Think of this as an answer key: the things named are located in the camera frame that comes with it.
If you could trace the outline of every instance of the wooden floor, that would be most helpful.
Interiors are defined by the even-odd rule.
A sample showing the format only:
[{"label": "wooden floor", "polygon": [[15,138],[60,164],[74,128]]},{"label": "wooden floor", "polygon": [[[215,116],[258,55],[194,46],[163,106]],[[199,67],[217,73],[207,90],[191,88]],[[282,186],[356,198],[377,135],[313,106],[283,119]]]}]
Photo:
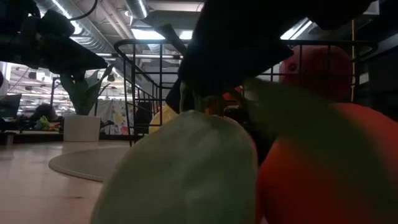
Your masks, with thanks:
[{"label": "wooden floor", "polygon": [[129,147],[126,141],[0,146],[0,223],[89,223],[102,184],[56,173],[49,169],[49,160],[70,152],[121,146]]}]

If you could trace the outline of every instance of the gray rug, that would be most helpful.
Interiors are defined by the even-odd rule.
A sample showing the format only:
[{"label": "gray rug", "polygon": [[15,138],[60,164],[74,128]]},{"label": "gray rug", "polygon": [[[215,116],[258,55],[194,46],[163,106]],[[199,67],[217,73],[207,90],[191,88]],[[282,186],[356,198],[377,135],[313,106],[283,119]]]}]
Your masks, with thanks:
[{"label": "gray rug", "polygon": [[128,150],[128,147],[117,147],[63,154],[50,160],[49,167],[66,175],[104,182]]}]

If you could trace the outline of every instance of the red ball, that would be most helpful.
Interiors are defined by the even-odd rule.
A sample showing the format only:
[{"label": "red ball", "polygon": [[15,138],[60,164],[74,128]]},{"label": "red ball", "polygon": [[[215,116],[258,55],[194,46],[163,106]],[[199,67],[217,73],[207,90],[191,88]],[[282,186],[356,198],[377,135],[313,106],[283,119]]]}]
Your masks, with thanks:
[{"label": "red ball", "polygon": [[300,47],[294,48],[294,55],[283,61],[279,67],[281,83],[298,85],[333,101],[350,96],[353,64],[348,54],[332,46],[328,64],[327,46],[303,46],[302,69],[300,72]]}]

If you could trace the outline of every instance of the green leaf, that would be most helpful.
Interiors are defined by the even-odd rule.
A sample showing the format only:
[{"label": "green leaf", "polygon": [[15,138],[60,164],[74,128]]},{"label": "green leaf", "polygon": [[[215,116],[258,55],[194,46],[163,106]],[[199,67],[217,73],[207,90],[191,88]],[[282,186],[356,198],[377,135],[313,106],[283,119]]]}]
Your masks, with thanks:
[{"label": "green leaf", "polygon": [[101,83],[104,80],[104,78],[106,78],[108,75],[110,75],[112,73],[113,67],[114,67],[114,65],[110,65],[106,68],[105,72],[103,73],[102,77],[99,80]]},{"label": "green leaf", "polygon": [[106,84],[104,87],[102,87],[102,90],[100,91],[100,93],[98,94],[98,96],[101,96],[101,94],[105,91],[106,87],[108,87],[110,85],[110,83]]},{"label": "green leaf", "polygon": [[83,91],[87,88],[86,82],[75,82],[70,74],[60,75],[62,88],[68,92],[70,101],[76,110],[76,114],[80,114],[82,100],[81,96],[84,94]]},{"label": "green leaf", "polygon": [[358,189],[386,223],[394,220],[397,204],[386,168],[373,143],[355,124],[329,102],[301,88],[258,79],[247,81],[245,86],[258,97],[258,103],[248,102],[248,110],[263,134],[263,127],[269,127],[295,141],[301,145],[298,153],[336,172],[340,187]]},{"label": "green leaf", "polygon": [[82,105],[82,114],[81,115],[88,115],[93,108],[94,104],[97,101],[98,93],[101,89],[101,82],[98,81],[95,85],[89,87],[83,94],[81,100],[83,102]]},{"label": "green leaf", "polygon": [[95,71],[90,77],[86,78],[87,86],[91,87],[98,82],[98,72],[99,70]]}]

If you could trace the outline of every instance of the orange object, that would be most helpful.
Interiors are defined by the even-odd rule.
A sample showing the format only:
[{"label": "orange object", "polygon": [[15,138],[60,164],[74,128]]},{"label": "orange object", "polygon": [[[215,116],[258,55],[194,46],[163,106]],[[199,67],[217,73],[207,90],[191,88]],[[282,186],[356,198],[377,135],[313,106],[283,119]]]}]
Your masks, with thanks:
[{"label": "orange object", "polygon": [[299,85],[333,101],[349,97],[353,65],[350,57],[339,47],[331,46],[330,64],[327,46],[303,46],[302,76],[300,72],[300,47],[279,67],[279,81]]},{"label": "orange object", "polygon": [[[242,87],[238,86],[235,88],[236,91],[238,91],[238,93],[242,93],[243,89]],[[224,100],[236,100],[231,94],[229,93],[225,93],[223,95]],[[226,101],[225,102],[225,107],[227,106],[235,106],[235,105],[239,105],[239,103],[237,101]],[[216,106],[214,104],[212,104],[209,108],[208,108],[208,113],[209,114],[214,114],[214,111],[216,110]]]},{"label": "orange object", "polygon": [[[391,174],[391,182],[398,187],[398,123],[352,103],[335,106],[372,137]],[[298,150],[293,147],[298,146],[288,139],[278,139],[259,170],[259,209],[269,224],[378,223],[376,212],[361,200],[356,189],[337,189],[330,170],[296,154]]]}]

